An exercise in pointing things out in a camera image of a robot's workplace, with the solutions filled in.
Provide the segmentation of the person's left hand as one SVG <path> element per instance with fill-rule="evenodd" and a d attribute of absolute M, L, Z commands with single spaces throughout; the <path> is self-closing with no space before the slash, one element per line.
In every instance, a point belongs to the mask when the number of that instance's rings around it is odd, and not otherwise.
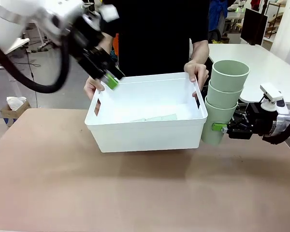
<path fill-rule="evenodd" d="M 206 69 L 206 66 L 196 63 L 193 60 L 185 64 L 184 72 L 188 74 L 190 82 L 196 82 L 198 84 L 200 90 L 202 90 L 209 77 L 209 71 Z"/>

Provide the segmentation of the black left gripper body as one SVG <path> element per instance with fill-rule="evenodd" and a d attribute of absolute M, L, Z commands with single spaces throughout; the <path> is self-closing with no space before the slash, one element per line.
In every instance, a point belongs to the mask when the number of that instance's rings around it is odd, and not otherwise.
<path fill-rule="evenodd" d="M 97 29 L 97 18 L 83 14 L 73 22 L 68 35 L 69 53 L 91 77 L 101 79 L 106 73 L 116 76 L 116 64 L 102 48 L 104 36 Z"/>

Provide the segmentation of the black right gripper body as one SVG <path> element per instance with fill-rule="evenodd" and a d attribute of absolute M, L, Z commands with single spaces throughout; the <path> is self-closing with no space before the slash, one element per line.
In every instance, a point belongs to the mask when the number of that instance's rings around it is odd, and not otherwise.
<path fill-rule="evenodd" d="M 249 103 L 245 110 L 248 119 L 248 133 L 245 138 L 251 138 L 252 134 L 269 136 L 274 128 L 278 116 L 277 111 L 269 112 L 261 107 L 261 103 Z"/>

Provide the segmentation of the person's right hand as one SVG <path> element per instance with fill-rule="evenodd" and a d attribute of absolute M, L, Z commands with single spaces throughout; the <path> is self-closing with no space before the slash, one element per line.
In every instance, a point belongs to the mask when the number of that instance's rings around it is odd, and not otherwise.
<path fill-rule="evenodd" d="M 93 96 L 96 90 L 104 91 L 105 88 L 102 85 L 100 80 L 94 79 L 91 76 L 89 76 L 84 85 L 84 92 L 86 93 L 86 95 L 88 96 L 90 100 L 93 99 Z"/>

